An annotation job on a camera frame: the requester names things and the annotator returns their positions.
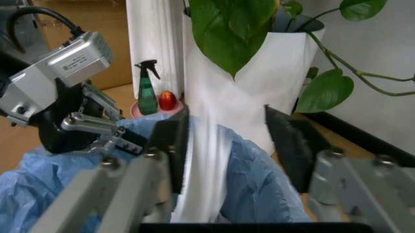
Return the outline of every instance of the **cardboard box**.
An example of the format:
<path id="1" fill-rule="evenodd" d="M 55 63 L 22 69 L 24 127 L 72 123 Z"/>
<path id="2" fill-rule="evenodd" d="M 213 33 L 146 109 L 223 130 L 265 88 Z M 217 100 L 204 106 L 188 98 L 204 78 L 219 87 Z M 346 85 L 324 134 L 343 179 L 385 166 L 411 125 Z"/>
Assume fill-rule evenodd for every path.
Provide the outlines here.
<path id="1" fill-rule="evenodd" d="M 132 82 L 125 1 L 120 0 L 32 0 L 34 6 L 50 8 L 67 17 L 84 31 L 100 32 L 114 52 L 114 63 L 93 79 L 94 85 L 107 89 Z M 38 15 L 51 49 L 67 41 L 68 28 L 56 19 Z"/>

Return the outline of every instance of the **spray nozzle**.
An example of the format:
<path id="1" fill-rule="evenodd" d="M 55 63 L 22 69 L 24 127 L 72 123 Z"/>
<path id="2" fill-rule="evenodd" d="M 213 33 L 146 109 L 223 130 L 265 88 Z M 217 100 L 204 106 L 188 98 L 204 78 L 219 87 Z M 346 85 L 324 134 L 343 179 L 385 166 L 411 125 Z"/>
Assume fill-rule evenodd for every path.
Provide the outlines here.
<path id="1" fill-rule="evenodd" d="M 142 61 L 139 64 L 135 64 L 136 67 L 139 67 L 141 70 L 143 69 L 149 69 L 151 70 L 151 72 L 158 78 L 160 79 L 160 76 L 157 73 L 155 64 L 157 63 L 157 60 L 146 60 L 146 61 Z"/>

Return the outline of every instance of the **white wall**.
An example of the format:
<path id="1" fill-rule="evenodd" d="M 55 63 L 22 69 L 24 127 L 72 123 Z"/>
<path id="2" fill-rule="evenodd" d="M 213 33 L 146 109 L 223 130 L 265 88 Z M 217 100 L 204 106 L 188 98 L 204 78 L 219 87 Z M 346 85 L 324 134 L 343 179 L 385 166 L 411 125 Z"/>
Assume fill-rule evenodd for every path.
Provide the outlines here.
<path id="1" fill-rule="evenodd" d="M 300 0 L 304 14 L 314 16 L 336 8 L 340 0 Z M 355 68 L 396 78 L 415 73 L 415 0 L 390 0 L 374 18 L 350 22 L 340 13 L 321 17 L 326 25 L 323 43 Z M 321 52 L 314 65 L 332 67 Z M 329 112 L 409 153 L 415 154 L 415 96 L 382 95 L 346 72 L 355 81 L 348 100 Z M 373 84 L 391 91 L 415 90 L 415 83 L 396 83 L 369 78 Z"/>

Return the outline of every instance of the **red apple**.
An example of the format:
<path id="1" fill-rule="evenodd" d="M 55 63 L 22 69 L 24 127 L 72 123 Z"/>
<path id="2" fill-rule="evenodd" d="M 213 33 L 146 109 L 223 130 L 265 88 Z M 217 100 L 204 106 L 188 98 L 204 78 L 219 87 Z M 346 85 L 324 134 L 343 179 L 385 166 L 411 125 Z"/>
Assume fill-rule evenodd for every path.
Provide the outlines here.
<path id="1" fill-rule="evenodd" d="M 172 92 L 165 91 L 161 93 L 160 97 L 158 98 L 158 103 L 160 104 L 161 109 L 168 111 L 172 110 L 176 106 L 177 99 Z"/>

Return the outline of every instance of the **plant stem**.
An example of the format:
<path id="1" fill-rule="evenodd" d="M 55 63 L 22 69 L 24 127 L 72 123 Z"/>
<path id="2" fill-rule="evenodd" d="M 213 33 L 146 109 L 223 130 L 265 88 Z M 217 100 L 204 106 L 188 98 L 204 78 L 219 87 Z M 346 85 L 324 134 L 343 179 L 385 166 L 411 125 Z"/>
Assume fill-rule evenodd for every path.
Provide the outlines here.
<path id="1" fill-rule="evenodd" d="M 299 26 L 297 29 L 295 29 L 294 32 L 297 32 L 297 31 L 303 29 L 305 26 L 309 25 L 311 22 L 313 22 L 314 20 L 320 18 L 321 16 L 326 15 L 326 14 L 329 14 L 331 12 L 338 11 L 338 10 L 340 10 L 340 7 L 335 8 L 335 9 L 331 9 L 331 10 L 328 10 L 328 11 L 325 11 L 325 12 L 323 12 L 321 14 L 318 14 L 318 15 L 314 16 L 313 18 L 309 19 L 308 21 L 306 21 L 305 23 L 301 24 L 301 26 Z"/>
<path id="2" fill-rule="evenodd" d="M 362 76 L 387 79 L 387 80 L 392 80 L 392 81 L 396 81 L 396 82 L 415 81 L 415 76 L 413 78 L 410 78 L 410 79 L 397 79 L 397 78 L 392 78 L 392 77 L 389 77 L 389 76 L 384 76 L 384 75 L 380 75 L 380 74 L 372 74 L 372 73 L 367 73 L 367 72 L 360 72 L 360 74 Z"/>
<path id="3" fill-rule="evenodd" d="M 338 69 L 339 67 L 337 66 L 336 62 L 331 58 L 326 47 L 324 47 L 324 45 L 320 42 L 320 40 L 313 33 L 310 33 L 310 32 L 307 32 L 307 33 L 313 38 L 313 40 L 316 42 L 316 44 L 321 49 L 321 51 L 323 51 L 324 55 L 327 57 L 330 63 L 334 66 L 334 68 Z"/>
<path id="4" fill-rule="evenodd" d="M 288 22 L 287 27 L 285 28 L 286 33 L 288 32 L 288 29 L 290 28 L 291 23 L 293 22 L 293 20 L 294 20 L 294 18 L 290 18 L 290 21 Z"/>
<path id="5" fill-rule="evenodd" d="M 375 86 L 371 82 L 369 82 L 367 79 L 365 79 L 362 75 L 362 72 L 358 71 L 355 67 L 353 67 L 352 65 L 347 63 L 345 60 L 343 60 L 342 58 L 340 58 L 339 56 L 334 54 L 332 51 L 330 51 L 326 47 L 324 47 L 321 44 L 320 40 L 313 33 L 307 32 L 307 34 L 311 36 L 311 38 L 317 43 L 317 45 L 320 47 L 320 49 L 324 53 L 328 53 L 332 58 L 336 59 L 338 62 L 340 62 L 341 64 L 346 66 L 346 68 L 348 68 L 350 71 L 352 71 L 353 74 L 355 74 L 362 82 L 364 82 L 366 85 L 368 85 L 373 90 L 378 91 L 378 92 L 380 92 L 384 95 L 387 95 L 387 96 L 409 96 L 409 95 L 414 95 L 415 94 L 415 91 L 392 93 L 392 92 L 388 92 L 388 91 L 385 91 L 383 89 L 378 88 L 377 86 Z"/>

